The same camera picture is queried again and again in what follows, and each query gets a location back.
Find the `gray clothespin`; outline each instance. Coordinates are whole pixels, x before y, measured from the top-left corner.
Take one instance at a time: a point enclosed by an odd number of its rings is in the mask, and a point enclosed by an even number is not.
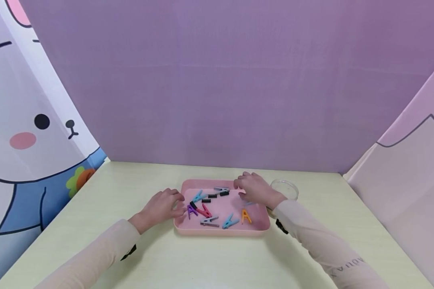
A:
[[[230,192],[230,188],[215,187],[214,191],[218,191],[220,193],[227,192],[227,191]]]
[[[218,227],[220,227],[219,224],[212,223],[212,221],[214,221],[215,219],[218,219],[218,216],[204,219],[204,220],[201,221],[201,225],[203,225],[203,226],[214,226],[214,227],[218,228]]]

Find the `sleeve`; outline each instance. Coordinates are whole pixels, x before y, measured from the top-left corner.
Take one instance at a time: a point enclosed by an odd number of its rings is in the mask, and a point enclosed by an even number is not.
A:
[[[61,265],[35,289],[88,289],[101,274],[132,251],[140,238],[137,229],[120,220],[85,249]]]
[[[274,210],[284,228],[332,278],[339,289],[389,288],[384,280],[344,240],[318,222],[294,200],[281,202]]]

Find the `pink cheek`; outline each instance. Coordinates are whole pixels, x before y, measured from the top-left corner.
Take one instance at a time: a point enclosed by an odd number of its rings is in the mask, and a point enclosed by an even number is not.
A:
[[[27,15],[24,12],[23,7],[21,6],[21,3],[19,3],[19,0],[8,0],[7,2],[8,7],[16,18],[16,21],[22,25],[30,26],[31,23],[29,22],[29,19],[27,18]]]
[[[28,149],[37,141],[37,137],[30,132],[20,132],[10,138],[10,146],[14,149]]]

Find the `orange clothespin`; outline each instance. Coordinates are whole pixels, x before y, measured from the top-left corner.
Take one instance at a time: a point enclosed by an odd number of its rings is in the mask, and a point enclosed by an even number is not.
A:
[[[243,209],[242,214],[241,214],[241,224],[244,223],[244,219],[247,219],[249,221],[249,224],[252,224],[251,218],[248,215],[248,212]]]

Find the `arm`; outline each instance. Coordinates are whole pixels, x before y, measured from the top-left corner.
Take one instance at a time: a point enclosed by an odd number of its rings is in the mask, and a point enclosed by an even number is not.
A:
[[[339,289],[389,288],[348,243],[318,222],[297,201],[282,201],[274,213]]]
[[[46,277],[35,289],[88,289],[101,274],[132,250],[140,235],[165,220],[182,216],[186,208],[174,209],[184,201],[176,189],[155,194],[143,210],[128,221],[120,220],[85,249]]]
[[[35,288],[88,289],[104,271],[120,261],[139,238],[140,234],[131,223],[120,220]]]
[[[274,211],[290,234],[320,263],[339,289],[385,289],[384,280],[344,240],[318,222],[294,200],[273,190],[256,173],[244,172],[234,182],[246,193],[246,201],[263,204]]]

